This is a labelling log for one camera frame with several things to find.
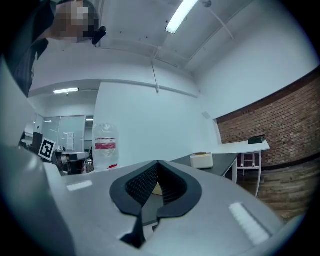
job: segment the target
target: black object on shelf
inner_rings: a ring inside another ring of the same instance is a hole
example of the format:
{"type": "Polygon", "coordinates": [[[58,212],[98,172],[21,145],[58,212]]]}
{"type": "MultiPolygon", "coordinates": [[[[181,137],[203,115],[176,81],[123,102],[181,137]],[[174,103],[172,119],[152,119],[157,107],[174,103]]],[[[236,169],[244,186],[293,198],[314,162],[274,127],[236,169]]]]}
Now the black object on shelf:
{"type": "Polygon", "coordinates": [[[266,135],[259,135],[259,136],[255,136],[252,137],[250,139],[248,139],[248,143],[249,144],[258,144],[258,143],[262,143],[266,140],[266,135]]]}

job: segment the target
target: white wall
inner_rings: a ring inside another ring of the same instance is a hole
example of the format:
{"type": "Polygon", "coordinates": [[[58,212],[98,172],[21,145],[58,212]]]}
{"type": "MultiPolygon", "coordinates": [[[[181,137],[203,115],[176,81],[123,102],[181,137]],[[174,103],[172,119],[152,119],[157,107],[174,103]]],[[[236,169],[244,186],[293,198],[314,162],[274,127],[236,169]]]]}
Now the white wall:
{"type": "MultiPolygon", "coordinates": [[[[303,29],[277,2],[256,0],[228,27],[234,34],[195,73],[203,103],[213,119],[226,115],[290,85],[319,65],[303,29]],[[257,16],[244,30],[237,23],[257,16]]],[[[220,30],[214,37],[219,37],[220,30]]]]}
{"type": "MultiPolygon", "coordinates": [[[[191,75],[161,61],[154,61],[156,79],[163,89],[198,96],[199,89],[191,75]]],[[[149,57],[134,53],[72,44],[64,51],[44,52],[34,64],[30,93],[53,84],[78,80],[102,80],[156,86],[149,57]]]]}
{"type": "Polygon", "coordinates": [[[95,113],[97,91],[79,91],[49,96],[34,96],[29,102],[44,118],[67,116],[93,116],[95,113]]]}
{"type": "Polygon", "coordinates": [[[93,125],[111,123],[119,132],[119,165],[174,160],[214,146],[212,120],[199,100],[176,92],[101,83],[93,125]]]}

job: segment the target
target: glass partition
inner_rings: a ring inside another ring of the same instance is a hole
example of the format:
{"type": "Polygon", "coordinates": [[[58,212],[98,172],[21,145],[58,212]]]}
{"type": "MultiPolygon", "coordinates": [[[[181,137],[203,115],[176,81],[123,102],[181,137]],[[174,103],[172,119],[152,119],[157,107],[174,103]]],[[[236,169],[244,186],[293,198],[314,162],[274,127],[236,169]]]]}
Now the glass partition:
{"type": "Polygon", "coordinates": [[[85,149],[85,123],[82,116],[62,116],[58,131],[58,145],[66,152],[83,152],[85,149]]]}
{"type": "Polygon", "coordinates": [[[47,117],[43,120],[43,137],[58,143],[58,132],[61,117],[47,117]]]}

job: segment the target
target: white tape strip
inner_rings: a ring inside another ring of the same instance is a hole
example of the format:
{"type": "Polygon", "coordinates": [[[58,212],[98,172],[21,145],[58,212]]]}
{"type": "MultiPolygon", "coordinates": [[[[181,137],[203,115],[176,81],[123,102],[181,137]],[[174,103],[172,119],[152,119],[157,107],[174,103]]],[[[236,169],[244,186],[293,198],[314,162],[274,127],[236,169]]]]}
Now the white tape strip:
{"type": "Polygon", "coordinates": [[[253,245],[258,246],[270,238],[267,231],[250,215],[241,203],[231,204],[229,210],[253,245]]]}
{"type": "Polygon", "coordinates": [[[87,187],[92,186],[92,182],[91,180],[86,180],[80,183],[75,183],[75,184],[71,184],[71,185],[67,185],[66,187],[68,188],[69,191],[75,191],[75,190],[81,190],[87,187]]]}

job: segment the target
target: small white box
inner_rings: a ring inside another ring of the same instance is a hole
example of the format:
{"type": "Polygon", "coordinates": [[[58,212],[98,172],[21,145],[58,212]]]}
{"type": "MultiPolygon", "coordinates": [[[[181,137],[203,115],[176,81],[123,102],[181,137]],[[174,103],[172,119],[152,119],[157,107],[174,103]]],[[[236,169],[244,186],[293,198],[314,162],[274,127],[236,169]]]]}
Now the small white box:
{"type": "Polygon", "coordinates": [[[212,153],[207,154],[192,154],[190,156],[191,166],[196,169],[207,169],[214,166],[212,153]]]}

